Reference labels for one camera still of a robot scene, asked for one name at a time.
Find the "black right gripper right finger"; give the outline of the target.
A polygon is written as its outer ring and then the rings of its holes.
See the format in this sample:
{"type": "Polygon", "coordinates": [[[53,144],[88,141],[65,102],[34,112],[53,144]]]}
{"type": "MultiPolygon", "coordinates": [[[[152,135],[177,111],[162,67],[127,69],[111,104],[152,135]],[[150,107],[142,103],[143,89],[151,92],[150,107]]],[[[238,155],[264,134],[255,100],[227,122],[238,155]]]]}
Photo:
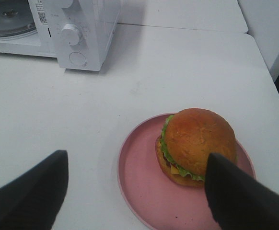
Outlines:
{"type": "Polygon", "coordinates": [[[279,195],[218,153],[208,157],[205,194],[223,230],[279,230],[279,195]]]}

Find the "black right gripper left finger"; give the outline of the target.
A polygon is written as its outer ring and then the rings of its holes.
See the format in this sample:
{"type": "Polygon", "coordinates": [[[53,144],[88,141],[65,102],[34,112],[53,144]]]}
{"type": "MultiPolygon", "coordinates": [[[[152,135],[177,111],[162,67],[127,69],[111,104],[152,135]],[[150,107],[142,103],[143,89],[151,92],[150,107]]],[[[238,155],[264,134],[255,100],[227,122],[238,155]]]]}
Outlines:
{"type": "Polygon", "coordinates": [[[50,230],[69,183],[68,154],[57,150],[0,188],[0,230],[50,230]]]}

